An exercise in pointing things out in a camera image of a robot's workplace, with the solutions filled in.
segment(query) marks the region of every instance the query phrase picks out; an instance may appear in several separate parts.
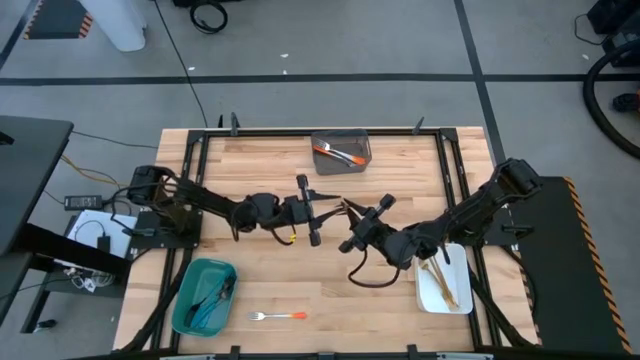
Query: teal bowl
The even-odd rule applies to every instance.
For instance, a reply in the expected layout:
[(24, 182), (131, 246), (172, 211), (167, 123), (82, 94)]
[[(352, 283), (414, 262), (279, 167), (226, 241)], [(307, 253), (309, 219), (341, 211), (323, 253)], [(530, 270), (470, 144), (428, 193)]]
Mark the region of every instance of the teal bowl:
[(237, 280), (229, 299), (213, 310), (209, 321), (203, 328), (185, 326), (184, 321), (191, 306), (202, 301), (214, 286), (220, 286), (221, 281), (224, 281), (228, 275), (235, 275), (237, 278), (236, 269), (231, 264), (222, 261), (201, 258), (189, 264), (182, 285), (180, 285), (178, 300), (171, 317), (171, 326), (176, 332), (184, 335), (214, 337), (224, 329), (236, 293)]

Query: wooden table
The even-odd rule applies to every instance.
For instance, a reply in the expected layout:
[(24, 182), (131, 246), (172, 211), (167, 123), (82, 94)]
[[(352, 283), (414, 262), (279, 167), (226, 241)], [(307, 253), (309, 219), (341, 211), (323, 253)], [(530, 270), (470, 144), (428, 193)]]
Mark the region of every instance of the wooden table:
[[(474, 192), (493, 171), (487, 142), (480, 127), (457, 130)], [(187, 132), (163, 132), (158, 165), (180, 173)], [(307, 137), (216, 138), (209, 145), (204, 185), (234, 200), (257, 192), (282, 198), (297, 194), (295, 176), (306, 174), (312, 189), (367, 206), (377, 205), (385, 193), (393, 194), (397, 202), (383, 220), (396, 228), (443, 212), (446, 198), (433, 137), (372, 136), (370, 143), (373, 161), (364, 173), (323, 177), (315, 173)], [(450, 147), (447, 159), (454, 169)], [(459, 201), (456, 181), (454, 188)], [(336, 203), (315, 202), (315, 212), (328, 211)], [(281, 229), (280, 233), (287, 237), (289, 231)], [(417, 344), (419, 351), (473, 349), (466, 316), (418, 309), (413, 269), (402, 272), (396, 284), (384, 289), (365, 289), (347, 280), (362, 253), (338, 251), (350, 236), (346, 217), (325, 223), (320, 247), (312, 248), (306, 233), (306, 226), (299, 227), (298, 240), (290, 247), (278, 244), (262, 230), (241, 234), (236, 243), (225, 220), (206, 214), (194, 258), (230, 262), (238, 270), (239, 283), (224, 331), (213, 339), (183, 336), (180, 353), (228, 353), (232, 345), (240, 345), (243, 353), (403, 352), (407, 344)], [(537, 342), (519, 267), (499, 248), (485, 248), (484, 254), (496, 303), (525, 338)], [(128, 343), (155, 307), (164, 260), (165, 250), (153, 250), (133, 265), (114, 348)], [(394, 271), (371, 251), (357, 277), (386, 281)], [(487, 343), (484, 310), (477, 299), (476, 304)], [(250, 311), (306, 311), (309, 317), (252, 322), (247, 319)], [(172, 308), (165, 318), (163, 346), (169, 343), (171, 314)]]

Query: white plate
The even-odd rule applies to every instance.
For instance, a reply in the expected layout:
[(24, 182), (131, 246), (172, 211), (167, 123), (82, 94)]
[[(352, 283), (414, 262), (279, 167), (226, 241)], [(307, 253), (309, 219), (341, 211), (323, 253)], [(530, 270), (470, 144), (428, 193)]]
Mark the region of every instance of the white plate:
[(416, 269), (416, 298), (418, 307), (422, 311), (439, 314), (468, 314), (473, 309), (469, 269), (467, 267), (467, 252), (462, 245), (446, 244), (451, 264), (444, 261), (442, 251), (434, 256), (447, 281), (449, 290), (459, 305), (451, 311), (442, 297), (442, 289), (428, 270), (420, 267), (421, 260), (416, 258), (413, 266)]

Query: power adapter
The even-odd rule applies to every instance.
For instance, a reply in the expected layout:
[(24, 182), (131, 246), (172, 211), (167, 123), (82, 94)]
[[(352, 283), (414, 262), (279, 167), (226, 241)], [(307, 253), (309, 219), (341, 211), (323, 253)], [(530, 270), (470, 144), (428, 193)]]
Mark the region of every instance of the power adapter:
[(64, 197), (65, 211), (102, 210), (104, 203), (100, 195), (74, 195)]

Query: orange-handled fork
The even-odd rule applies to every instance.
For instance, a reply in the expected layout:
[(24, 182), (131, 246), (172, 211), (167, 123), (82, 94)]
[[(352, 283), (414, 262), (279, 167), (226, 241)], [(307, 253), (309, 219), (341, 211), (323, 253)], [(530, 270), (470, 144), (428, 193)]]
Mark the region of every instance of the orange-handled fork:
[(320, 146), (317, 145), (313, 145), (313, 150), (323, 153), (327, 156), (331, 156), (332, 158), (336, 159), (336, 160), (340, 160), (340, 162), (343, 162), (345, 165), (347, 165), (348, 167), (354, 167), (356, 166), (356, 164), (354, 164), (353, 162), (351, 162), (351, 160), (347, 160), (344, 157), (338, 155), (338, 154), (334, 154), (332, 152), (329, 152), (327, 150), (325, 150), (324, 148), (321, 148)]
[(300, 313), (292, 313), (292, 314), (265, 314), (259, 311), (254, 311), (249, 313), (249, 320), (264, 320), (268, 317), (306, 319), (307, 313), (300, 312)]
[(367, 163), (367, 159), (363, 157), (347, 154), (345, 152), (338, 151), (336, 149), (331, 148), (331, 145), (329, 145), (329, 143), (324, 140), (320, 140), (318, 138), (312, 137), (311, 142), (313, 144), (314, 150), (320, 151), (327, 155), (337, 155), (343, 159), (351, 161), (356, 165), (365, 165)]

